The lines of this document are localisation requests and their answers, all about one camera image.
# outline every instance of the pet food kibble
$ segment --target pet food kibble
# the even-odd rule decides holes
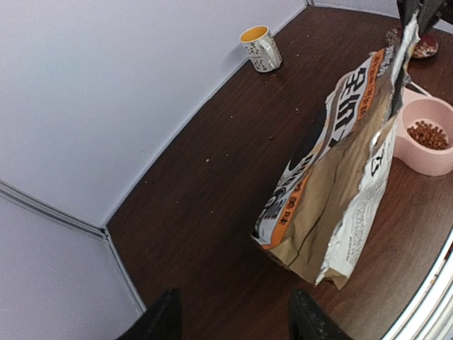
[[[431,123],[427,124],[424,120],[415,122],[415,126],[409,127],[407,132],[412,139],[424,147],[434,150],[445,150],[448,147],[444,130],[438,126],[433,127]]]

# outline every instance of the mug handle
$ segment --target mug handle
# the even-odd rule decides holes
[[[276,69],[277,68],[277,65],[278,65],[278,62],[277,62],[277,56],[275,55],[275,52],[274,52],[274,49],[272,48],[272,46],[270,45],[270,43],[268,43],[266,40],[264,39],[261,39],[258,41],[258,44],[260,44],[260,46],[262,48],[264,48],[264,50],[266,51],[266,53],[268,54],[269,56],[269,65],[270,67],[272,67],[273,69]]]

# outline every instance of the white mug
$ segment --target white mug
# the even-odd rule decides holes
[[[269,27],[260,25],[249,28],[241,34],[241,43],[256,71],[270,72],[282,64],[282,56],[278,52]]]

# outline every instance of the wooden table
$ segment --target wooden table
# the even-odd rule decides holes
[[[384,46],[392,18],[309,7],[276,41],[275,73],[242,67],[133,190],[108,228],[147,305],[180,287],[185,339],[287,339],[287,301],[307,289],[354,339],[378,339],[418,289],[453,222],[453,174],[430,178],[395,159],[357,268],[338,291],[273,263],[250,231],[337,80]],[[453,103],[453,36],[411,62],[413,80]]]

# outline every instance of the orange label stripe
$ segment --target orange label stripe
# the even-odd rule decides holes
[[[379,65],[384,60],[384,50],[380,50],[373,56],[371,65],[368,70],[368,83],[365,89],[365,94],[360,101],[357,121],[361,120],[365,112],[369,110],[371,103],[373,102],[374,92],[376,91],[376,78],[379,70]]]
[[[262,247],[264,249],[271,249],[278,246],[285,235],[286,229],[288,228],[289,222],[292,219],[294,211],[296,211],[297,204],[304,192],[306,182],[308,181],[308,176],[305,176],[294,188],[286,202],[286,206],[283,208],[282,213],[278,217],[277,225],[275,226],[272,237],[270,238],[270,244],[264,244]]]

